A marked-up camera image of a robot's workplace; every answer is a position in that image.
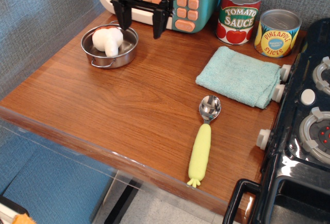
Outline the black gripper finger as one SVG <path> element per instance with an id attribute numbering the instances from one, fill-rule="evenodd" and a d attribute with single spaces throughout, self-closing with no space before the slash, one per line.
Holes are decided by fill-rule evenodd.
<path id="1" fill-rule="evenodd" d="M 120 27 L 127 30 L 131 26 L 131 7 L 120 2 L 113 3 Z"/>
<path id="2" fill-rule="evenodd" d="M 162 9 L 156 9 L 153 13 L 153 37 L 160 38 L 161 34 L 166 30 L 169 13 Z"/>

